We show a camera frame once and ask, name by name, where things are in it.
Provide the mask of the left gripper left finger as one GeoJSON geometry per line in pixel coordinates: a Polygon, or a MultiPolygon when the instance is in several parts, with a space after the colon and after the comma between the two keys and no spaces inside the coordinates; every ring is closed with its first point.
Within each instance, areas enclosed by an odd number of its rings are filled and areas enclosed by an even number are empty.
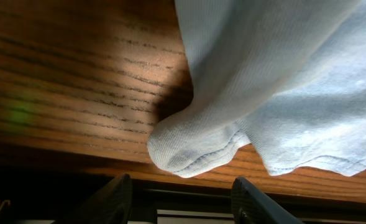
{"type": "Polygon", "coordinates": [[[53,224],[127,224],[132,206],[132,179],[123,174],[92,194],[53,224]]]}

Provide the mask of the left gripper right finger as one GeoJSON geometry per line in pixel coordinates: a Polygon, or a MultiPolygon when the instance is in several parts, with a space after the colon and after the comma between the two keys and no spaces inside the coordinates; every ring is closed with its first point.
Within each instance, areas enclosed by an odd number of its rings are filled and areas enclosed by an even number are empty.
{"type": "Polygon", "coordinates": [[[236,224],[303,224],[244,177],[233,183],[231,210],[236,224]]]}

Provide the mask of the light blue printed t-shirt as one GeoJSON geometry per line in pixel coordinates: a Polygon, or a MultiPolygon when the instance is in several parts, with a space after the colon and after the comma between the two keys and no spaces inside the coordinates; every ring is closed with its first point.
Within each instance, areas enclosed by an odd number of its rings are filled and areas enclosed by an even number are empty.
{"type": "Polygon", "coordinates": [[[366,169],[366,1],[177,1],[193,100],[147,142],[189,178],[253,144],[270,175],[366,169]]]}

